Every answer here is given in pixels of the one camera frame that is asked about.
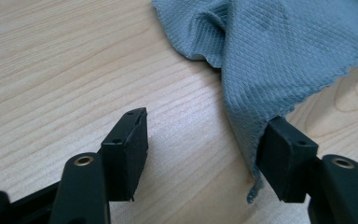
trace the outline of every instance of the black bracket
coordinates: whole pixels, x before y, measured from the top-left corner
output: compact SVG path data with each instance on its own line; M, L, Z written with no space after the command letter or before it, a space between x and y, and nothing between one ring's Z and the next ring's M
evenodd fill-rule
M316 157L318 145L285 119L268 123L257 166L278 198L303 203L311 197L310 221L358 223L358 162L338 155Z
M109 202L133 200L147 156L146 109L127 112L101 143L64 167L60 182L14 203L0 191L0 223L105 224Z

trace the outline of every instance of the wood grain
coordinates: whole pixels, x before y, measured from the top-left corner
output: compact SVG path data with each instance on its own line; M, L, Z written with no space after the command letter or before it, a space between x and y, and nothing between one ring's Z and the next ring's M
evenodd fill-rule
M135 203L110 204L114 223L309 223L306 204L269 187L246 203L253 179L219 72L172 49L149 1L0 1L0 190L12 201L141 106L149 155ZM358 160L358 67L288 118L320 156Z

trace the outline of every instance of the screw hole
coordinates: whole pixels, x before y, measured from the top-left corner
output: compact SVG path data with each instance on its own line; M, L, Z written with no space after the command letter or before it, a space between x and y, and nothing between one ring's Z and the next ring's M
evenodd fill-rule
M92 161L94 161L94 158L92 158L91 156L84 156L84 157L80 157L77 160L75 160L74 164L76 166L85 166L85 165L89 165L90 163L92 163Z
M121 139L113 139L112 143L115 143L115 144L120 144L121 143Z
M297 143L298 143L299 145L301 145L301 146L305 146L305 145L307 144L307 142L302 141L302 140L297 141Z
M345 168L345 169L353 169L354 168L353 163L351 163L350 161L347 161L345 159L334 158L334 159L332 159L332 162L341 168Z

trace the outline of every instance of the table surface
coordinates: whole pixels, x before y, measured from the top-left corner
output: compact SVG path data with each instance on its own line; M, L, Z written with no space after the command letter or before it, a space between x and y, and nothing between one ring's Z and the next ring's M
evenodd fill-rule
M114 223L309 223L306 204L253 185L222 103L219 71L173 50L150 1L0 0L0 190L16 201L56 182L128 110L148 110L134 203ZM358 67L289 121L358 161Z

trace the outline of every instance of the gray cloth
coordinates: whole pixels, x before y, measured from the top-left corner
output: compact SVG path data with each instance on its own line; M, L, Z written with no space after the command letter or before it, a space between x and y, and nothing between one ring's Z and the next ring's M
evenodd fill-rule
M173 47L222 68L227 116L263 187L256 148L267 122L358 64L358 0L153 0Z

